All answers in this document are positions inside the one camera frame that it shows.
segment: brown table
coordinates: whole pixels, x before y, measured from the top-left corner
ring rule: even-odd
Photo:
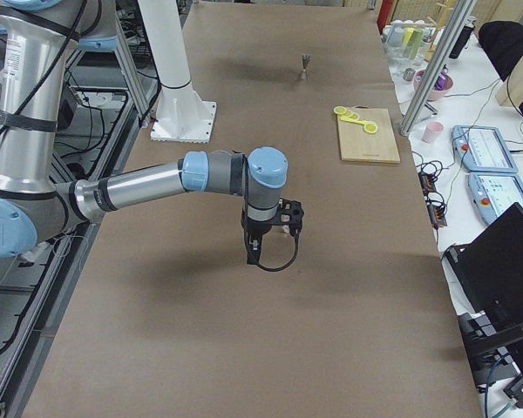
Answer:
[[[400,165],[339,158],[334,105],[400,120],[372,15],[200,3],[185,39],[195,89],[218,102],[211,143],[144,135],[128,170],[280,148],[284,197],[306,211],[298,260],[247,266],[229,196],[107,215],[24,416],[480,417],[408,142]],[[264,246],[275,266],[293,241]]]

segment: pink bowl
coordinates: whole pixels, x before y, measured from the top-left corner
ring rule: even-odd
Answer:
[[[415,77],[412,79],[412,86],[414,87],[415,91],[420,86],[420,79],[422,78],[422,75],[425,73],[424,70],[417,71],[415,74]],[[434,100],[438,100],[439,98],[442,98],[449,90],[451,90],[453,87],[453,79],[450,76],[447,76],[447,80],[445,82],[445,89],[444,90],[432,90],[428,94],[428,100],[433,102]]]

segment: black monitor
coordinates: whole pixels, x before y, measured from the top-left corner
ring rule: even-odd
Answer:
[[[497,332],[523,322],[523,208],[513,204],[449,259],[476,312]],[[523,340],[507,346],[523,375]]]

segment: white label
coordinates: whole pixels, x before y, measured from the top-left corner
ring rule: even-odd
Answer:
[[[23,39],[8,39],[6,58],[3,66],[3,76],[19,80],[24,67],[25,41]]]

